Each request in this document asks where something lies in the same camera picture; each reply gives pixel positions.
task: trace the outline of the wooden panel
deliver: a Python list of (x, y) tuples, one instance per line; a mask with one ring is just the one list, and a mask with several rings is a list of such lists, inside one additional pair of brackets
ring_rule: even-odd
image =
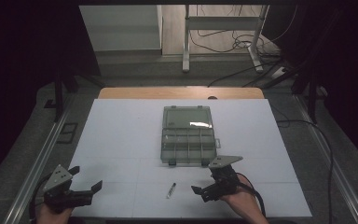
[(258, 88), (142, 87), (104, 88), (98, 99), (264, 99)]

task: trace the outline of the human hand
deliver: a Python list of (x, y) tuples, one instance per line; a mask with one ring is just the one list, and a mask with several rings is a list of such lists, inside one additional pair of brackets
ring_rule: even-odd
[(73, 210), (73, 208), (67, 208), (57, 214), (43, 203), (39, 211), (37, 224), (67, 224)]
[[(242, 175), (238, 175), (238, 179), (248, 187), (252, 187), (251, 183)], [(265, 224), (266, 218), (260, 211), (257, 201), (253, 193), (237, 187), (237, 191), (234, 194), (224, 195), (220, 197), (220, 200), (228, 203), (231, 209), (237, 213), (240, 217), (246, 219), (252, 224)]]

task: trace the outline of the white tabletop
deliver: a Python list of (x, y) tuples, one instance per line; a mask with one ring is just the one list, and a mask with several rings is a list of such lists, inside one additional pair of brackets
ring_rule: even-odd
[[(238, 217), (224, 202), (204, 203), (191, 186), (213, 183), (208, 168), (161, 162), (164, 106), (211, 108), (219, 155), (243, 156), (232, 164), (260, 192), (268, 217), (310, 217), (268, 100), (95, 100), (70, 167), (71, 189), (103, 188), (79, 217)], [(176, 189), (166, 195), (173, 183)]]

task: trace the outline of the wall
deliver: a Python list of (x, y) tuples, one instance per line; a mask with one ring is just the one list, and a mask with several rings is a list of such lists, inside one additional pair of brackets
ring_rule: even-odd
[(80, 6), (94, 51), (161, 49), (161, 6)]

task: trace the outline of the green transparent box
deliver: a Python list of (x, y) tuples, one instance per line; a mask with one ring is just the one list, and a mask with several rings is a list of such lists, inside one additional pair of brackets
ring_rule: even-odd
[(216, 142), (209, 106), (165, 106), (161, 160), (169, 165), (199, 163), (216, 157)]

